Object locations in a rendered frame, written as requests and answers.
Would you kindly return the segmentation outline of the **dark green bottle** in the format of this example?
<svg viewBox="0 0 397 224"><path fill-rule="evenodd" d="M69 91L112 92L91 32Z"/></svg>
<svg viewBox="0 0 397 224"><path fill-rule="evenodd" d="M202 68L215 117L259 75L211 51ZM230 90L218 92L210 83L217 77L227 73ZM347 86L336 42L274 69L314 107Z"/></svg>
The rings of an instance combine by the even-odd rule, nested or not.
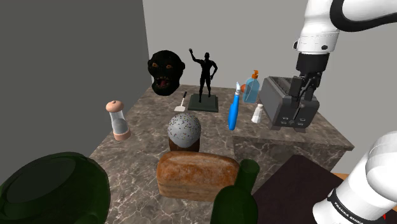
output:
<svg viewBox="0 0 397 224"><path fill-rule="evenodd" d="M210 224L257 224L258 206L251 192L259 171L254 160L240 162L235 183L222 188L214 200Z"/></svg>

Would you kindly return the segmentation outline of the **blue handled knife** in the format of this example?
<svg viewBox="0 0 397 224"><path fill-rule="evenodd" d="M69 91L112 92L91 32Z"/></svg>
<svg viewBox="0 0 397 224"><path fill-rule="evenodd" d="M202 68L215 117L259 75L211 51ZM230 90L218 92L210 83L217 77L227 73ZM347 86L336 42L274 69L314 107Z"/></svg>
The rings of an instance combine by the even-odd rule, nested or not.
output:
<svg viewBox="0 0 397 224"><path fill-rule="evenodd" d="M240 84L236 83L235 94L233 97L233 103L230 105L228 114L228 128L234 130L237 122L239 112L239 96L240 96Z"/></svg>

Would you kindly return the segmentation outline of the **grey toaster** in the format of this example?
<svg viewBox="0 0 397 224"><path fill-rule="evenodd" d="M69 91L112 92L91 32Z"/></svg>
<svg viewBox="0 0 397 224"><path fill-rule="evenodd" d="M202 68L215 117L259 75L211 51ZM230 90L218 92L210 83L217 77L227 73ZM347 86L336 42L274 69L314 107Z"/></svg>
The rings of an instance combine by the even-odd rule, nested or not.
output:
<svg viewBox="0 0 397 224"><path fill-rule="evenodd" d="M305 132L319 109L319 101L314 95L311 101L306 101L303 90L298 99L292 98L289 95L291 79L278 76L265 78L259 100L270 119L270 129L288 127L297 132Z"/></svg>

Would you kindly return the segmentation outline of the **brown bread loaf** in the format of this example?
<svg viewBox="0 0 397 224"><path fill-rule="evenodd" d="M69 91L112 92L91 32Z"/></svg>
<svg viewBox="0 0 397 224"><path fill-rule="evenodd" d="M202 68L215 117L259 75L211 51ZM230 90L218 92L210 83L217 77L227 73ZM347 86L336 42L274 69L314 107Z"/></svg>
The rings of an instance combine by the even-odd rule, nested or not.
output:
<svg viewBox="0 0 397 224"><path fill-rule="evenodd" d="M212 202L218 192L233 185L239 163L211 153L170 151L157 165L161 195L173 199Z"/></svg>

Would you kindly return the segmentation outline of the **black human figure statue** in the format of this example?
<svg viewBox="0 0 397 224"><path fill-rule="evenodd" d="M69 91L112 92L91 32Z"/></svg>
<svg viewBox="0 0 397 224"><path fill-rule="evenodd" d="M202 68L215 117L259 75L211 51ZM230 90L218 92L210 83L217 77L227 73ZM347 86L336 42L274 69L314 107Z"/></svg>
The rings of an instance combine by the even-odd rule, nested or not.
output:
<svg viewBox="0 0 397 224"><path fill-rule="evenodd" d="M192 94L190 96L190 101L188 104L188 110L190 111L206 111L212 113L218 113L218 97L211 94L211 81L216 74L218 67L216 63L209 57L209 52L204 54L204 59L197 59L193 50L189 49L190 55L194 62L197 62L201 66L200 74L200 86L197 94ZM207 87L208 95L207 98L203 99L204 85Z"/></svg>

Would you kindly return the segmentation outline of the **dark green round pot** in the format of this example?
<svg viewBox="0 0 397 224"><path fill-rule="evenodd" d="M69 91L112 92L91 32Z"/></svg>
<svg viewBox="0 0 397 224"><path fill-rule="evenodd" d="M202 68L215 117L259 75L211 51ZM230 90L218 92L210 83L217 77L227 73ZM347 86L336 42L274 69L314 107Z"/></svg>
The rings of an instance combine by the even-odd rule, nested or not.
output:
<svg viewBox="0 0 397 224"><path fill-rule="evenodd" d="M0 224L105 224L106 171L75 152L29 162L0 185Z"/></svg>

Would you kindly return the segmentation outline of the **blue soap dispenser bottle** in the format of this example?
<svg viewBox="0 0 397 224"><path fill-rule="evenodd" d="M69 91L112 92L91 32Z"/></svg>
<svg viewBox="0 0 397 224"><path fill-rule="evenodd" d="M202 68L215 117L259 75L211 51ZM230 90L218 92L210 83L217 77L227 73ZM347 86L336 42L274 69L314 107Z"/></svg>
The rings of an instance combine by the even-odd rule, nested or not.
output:
<svg viewBox="0 0 397 224"><path fill-rule="evenodd" d="M243 101L246 103L255 103L258 96L260 83L258 81L258 70L254 70L252 76L246 81L244 85Z"/></svg>

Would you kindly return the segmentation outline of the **white spatula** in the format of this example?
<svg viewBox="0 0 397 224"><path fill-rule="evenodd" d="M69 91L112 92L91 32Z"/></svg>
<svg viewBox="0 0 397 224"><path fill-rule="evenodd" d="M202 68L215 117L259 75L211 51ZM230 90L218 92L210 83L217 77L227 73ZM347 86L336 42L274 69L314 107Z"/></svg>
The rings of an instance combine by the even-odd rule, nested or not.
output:
<svg viewBox="0 0 397 224"><path fill-rule="evenodd" d="M185 111L185 107L183 106L185 98L186 98L187 92L184 93L181 104L179 106L176 106L174 111L177 112L184 112Z"/></svg>

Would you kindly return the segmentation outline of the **white salt shaker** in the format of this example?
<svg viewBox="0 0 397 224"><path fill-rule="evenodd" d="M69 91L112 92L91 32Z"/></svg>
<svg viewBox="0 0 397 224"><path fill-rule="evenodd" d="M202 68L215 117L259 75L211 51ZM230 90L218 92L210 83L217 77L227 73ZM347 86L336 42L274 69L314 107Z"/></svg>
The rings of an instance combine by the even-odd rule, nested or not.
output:
<svg viewBox="0 0 397 224"><path fill-rule="evenodd" d="M252 116L252 118L251 118L251 121L252 121L253 123L260 123L262 109L263 109L263 104L258 103L258 104L257 104L257 107L256 107L256 109L255 109L255 111L254 111L254 113L253 113L253 116Z"/></svg>

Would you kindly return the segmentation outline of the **dark robot stand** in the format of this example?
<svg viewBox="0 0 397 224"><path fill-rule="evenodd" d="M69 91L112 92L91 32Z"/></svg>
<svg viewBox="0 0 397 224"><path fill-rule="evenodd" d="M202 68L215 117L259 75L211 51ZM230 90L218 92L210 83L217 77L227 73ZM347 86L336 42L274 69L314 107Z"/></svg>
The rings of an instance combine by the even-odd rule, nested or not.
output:
<svg viewBox="0 0 397 224"><path fill-rule="evenodd" d="M253 194L257 224L317 224L313 205L341 183L305 156L293 155Z"/></svg>

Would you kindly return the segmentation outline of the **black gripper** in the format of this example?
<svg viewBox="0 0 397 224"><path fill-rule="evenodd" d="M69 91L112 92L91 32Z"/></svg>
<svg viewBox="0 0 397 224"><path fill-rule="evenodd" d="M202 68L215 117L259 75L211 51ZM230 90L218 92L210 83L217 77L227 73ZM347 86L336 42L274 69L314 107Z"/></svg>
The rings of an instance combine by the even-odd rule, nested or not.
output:
<svg viewBox="0 0 397 224"><path fill-rule="evenodd" d="M320 85L322 73L325 71L330 54L304 54L299 53L296 63L296 70L300 76L294 76L291 79L289 95L298 99L302 89L302 83L305 83L303 91L304 99L311 101L317 87Z"/></svg>

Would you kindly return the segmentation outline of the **sprinkled frosted brown cake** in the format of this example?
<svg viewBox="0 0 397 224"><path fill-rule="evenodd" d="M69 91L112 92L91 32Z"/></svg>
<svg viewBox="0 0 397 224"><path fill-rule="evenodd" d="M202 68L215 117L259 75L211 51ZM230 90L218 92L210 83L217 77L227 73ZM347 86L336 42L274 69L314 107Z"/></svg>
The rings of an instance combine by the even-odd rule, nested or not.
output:
<svg viewBox="0 0 397 224"><path fill-rule="evenodd" d="M191 113L180 113L169 121L167 133L171 151L200 150L201 124Z"/></svg>

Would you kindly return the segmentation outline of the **pink glass pepper mill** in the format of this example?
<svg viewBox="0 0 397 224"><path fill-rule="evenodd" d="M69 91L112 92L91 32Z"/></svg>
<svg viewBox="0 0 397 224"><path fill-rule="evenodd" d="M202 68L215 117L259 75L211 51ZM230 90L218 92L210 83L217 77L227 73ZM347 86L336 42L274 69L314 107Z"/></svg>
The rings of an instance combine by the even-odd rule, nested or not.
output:
<svg viewBox="0 0 397 224"><path fill-rule="evenodd" d="M123 115L124 104L121 101L113 100L106 104L106 110L111 118L113 135L117 141L124 141L131 136L130 128Z"/></svg>

